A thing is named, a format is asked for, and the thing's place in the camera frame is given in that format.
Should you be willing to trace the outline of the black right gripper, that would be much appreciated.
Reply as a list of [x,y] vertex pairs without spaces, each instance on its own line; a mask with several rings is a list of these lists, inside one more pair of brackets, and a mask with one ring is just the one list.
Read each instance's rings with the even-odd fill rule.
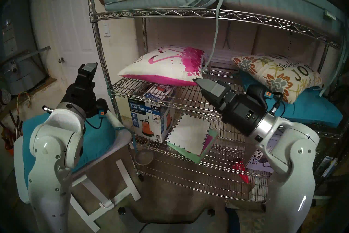
[[220,80],[196,78],[193,81],[200,87],[206,101],[222,115],[222,121],[244,136],[254,132],[267,112],[266,90],[247,90],[246,94],[236,94],[230,84]]

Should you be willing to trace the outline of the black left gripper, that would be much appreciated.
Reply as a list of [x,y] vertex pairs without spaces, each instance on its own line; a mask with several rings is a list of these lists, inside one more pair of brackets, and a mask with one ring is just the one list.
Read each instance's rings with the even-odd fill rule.
[[64,109],[81,113],[84,118],[91,118],[98,114],[93,82],[98,63],[83,65],[78,71],[76,80],[69,85],[64,95]]

